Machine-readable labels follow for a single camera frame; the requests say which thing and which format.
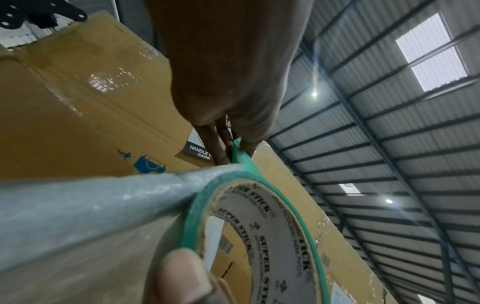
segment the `corrugated metal roof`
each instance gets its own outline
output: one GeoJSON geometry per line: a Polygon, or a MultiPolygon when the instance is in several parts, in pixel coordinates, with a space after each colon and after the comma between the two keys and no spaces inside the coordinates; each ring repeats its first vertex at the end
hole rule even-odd
{"type": "MultiPolygon", "coordinates": [[[[280,153],[316,183],[315,189],[306,190],[320,191],[336,206],[337,211],[332,210],[314,196],[333,222],[340,226],[336,212],[346,218],[359,239],[346,228],[343,235],[362,258],[376,262],[367,265],[405,303],[419,303],[418,294],[448,303],[449,288],[455,303],[480,303],[478,285],[472,283],[480,282],[478,11],[477,1],[316,0],[303,51],[309,45],[320,49],[333,79],[322,81],[330,86],[325,89],[328,101],[312,103],[309,90],[294,98],[311,86],[313,71],[293,69],[284,98],[289,103],[274,127],[271,140],[280,153]],[[438,44],[424,45],[419,59],[405,58],[396,40],[437,13],[449,38],[438,49],[438,44]],[[422,68],[448,49],[458,52],[468,77],[425,92],[412,67],[422,68]],[[344,97],[366,127],[355,125],[357,114],[344,107],[344,97]],[[329,105],[332,108],[321,111],[329,105]],[[315,111],[319,114],[310,117],[315,111]],[[371,143],[372,136],[380,147],[371,143]],[[407,184],[397,180],[396,171],[407,184]],[[362,195],[347,196],[332,184],[349,181],[357,181],[362,195]],[[412,190],[417,198],[410,196],[412,190]],[[424,212],[425,205],[430,213],[424,212]],[[445,283],[439,232],[431,216],[462,258],[449,254],[452,286],[445,283]]],[[[445,60],[435,64],[437,74],[445,73],[442,64],[445,60]]]]}

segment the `barcode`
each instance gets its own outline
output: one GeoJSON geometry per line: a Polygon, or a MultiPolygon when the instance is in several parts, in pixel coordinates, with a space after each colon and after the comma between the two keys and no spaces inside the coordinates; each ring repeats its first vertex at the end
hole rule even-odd
{"type": "Polygon", "coordinates": [[[220,243],[218,243],[218,247],[226,254],[229,254],[234,245],[222,234],[220,237],[220,243]]]}

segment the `packing tape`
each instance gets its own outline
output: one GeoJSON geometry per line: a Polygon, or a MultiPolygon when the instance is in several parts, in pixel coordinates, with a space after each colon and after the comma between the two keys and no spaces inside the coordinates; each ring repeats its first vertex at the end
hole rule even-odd
{"type": "Polygon", "coordinates": [[[190,248],[203,257],[206,222],[214,215],[232,225],[246,247],[251,303],[330,304],[315,243],[299,213],[259,174],[238,141],[233,162],[244,163],[249,172],[229,172],[212,180],[165,233],[169,240],[160,241],[150,269],[171,249],[165,244],[171,245],[172,239],[175,247],[190,248]]]}

